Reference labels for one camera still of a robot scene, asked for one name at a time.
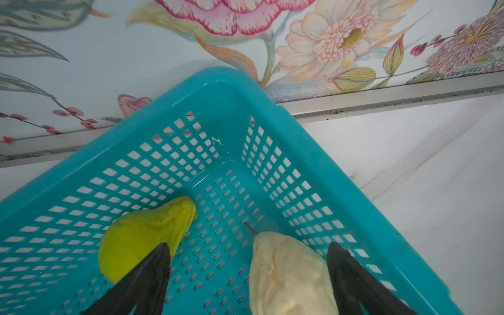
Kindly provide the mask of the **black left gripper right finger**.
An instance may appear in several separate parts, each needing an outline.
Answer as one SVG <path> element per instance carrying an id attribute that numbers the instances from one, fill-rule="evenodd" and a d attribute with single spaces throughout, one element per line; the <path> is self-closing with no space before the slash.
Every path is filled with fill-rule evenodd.
<path id="1" fill-rule="evenodd" d="M 416 313 L 335 242 L 329 245 L 327 265 L 340 314 Z"/>

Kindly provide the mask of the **green pear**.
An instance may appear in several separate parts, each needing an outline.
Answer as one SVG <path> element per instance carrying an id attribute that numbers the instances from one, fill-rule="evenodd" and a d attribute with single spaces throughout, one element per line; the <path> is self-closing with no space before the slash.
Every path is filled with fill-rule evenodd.
<path id="1" fill-rule="evenodd" d="M 195 203 L 183 196 L 157 209 L 138 210 L 116 219 L 99 246 L 102 275 L 118 283 L 160 244 L 168 245 L 173 258 L 195 217 Z"/>

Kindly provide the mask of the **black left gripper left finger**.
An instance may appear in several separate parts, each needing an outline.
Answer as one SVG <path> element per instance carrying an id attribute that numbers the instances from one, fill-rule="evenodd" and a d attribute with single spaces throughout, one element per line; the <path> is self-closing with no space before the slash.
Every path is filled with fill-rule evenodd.
<path id="1" fill-rule="evenodd" d="M 158 245 L 83 314 L 161 314 L 171 270 L 171 252 Z"/>

